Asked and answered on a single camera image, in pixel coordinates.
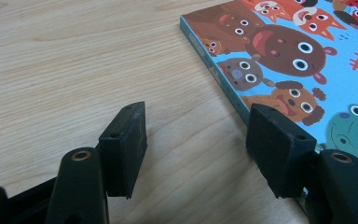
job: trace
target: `children's book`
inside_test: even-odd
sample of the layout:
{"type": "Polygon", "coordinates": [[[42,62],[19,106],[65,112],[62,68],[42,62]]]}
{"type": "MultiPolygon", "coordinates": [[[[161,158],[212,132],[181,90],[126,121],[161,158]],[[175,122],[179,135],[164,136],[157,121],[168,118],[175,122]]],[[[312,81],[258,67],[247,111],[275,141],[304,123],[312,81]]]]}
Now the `children's book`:
{"type": "Polygon", "coordinates": [[[246,124],[268,105],[358,157],[358,0],[234,0],[181,29],[246,124]]]}

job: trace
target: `wood grain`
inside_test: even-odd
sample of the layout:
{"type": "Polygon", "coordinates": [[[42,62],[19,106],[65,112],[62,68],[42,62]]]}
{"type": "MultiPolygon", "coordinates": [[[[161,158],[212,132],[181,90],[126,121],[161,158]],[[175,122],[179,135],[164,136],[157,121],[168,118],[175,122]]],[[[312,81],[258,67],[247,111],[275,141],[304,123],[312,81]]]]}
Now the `wood grain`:
{"type": "Polygon", "coordinates": [[[179,29],[225,1],[0,1],[0,186],[11,197],[146,102],[148,149],[111,223],[307,223],[244,148],[246,126],[179,29]]]}

